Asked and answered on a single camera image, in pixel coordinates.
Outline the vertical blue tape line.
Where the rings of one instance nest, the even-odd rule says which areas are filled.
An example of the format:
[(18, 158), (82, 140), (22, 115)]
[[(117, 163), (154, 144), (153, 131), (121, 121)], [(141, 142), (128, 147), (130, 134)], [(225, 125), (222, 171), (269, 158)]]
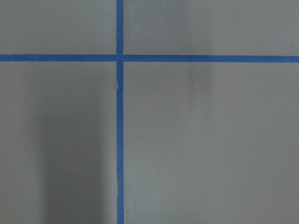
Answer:
[(117, 131), (117, 224), (124, 223), (124, 171), (123, 171), (123, 37), (124, 1), (116, 1), (116, 131)]

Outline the horizontal blue tape line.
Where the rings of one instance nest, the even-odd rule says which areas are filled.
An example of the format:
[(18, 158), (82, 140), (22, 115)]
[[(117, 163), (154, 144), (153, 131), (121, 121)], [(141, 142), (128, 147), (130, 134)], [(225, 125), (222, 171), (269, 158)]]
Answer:
[(298, 56), (1, 54), (2, 62), (298, 63)]

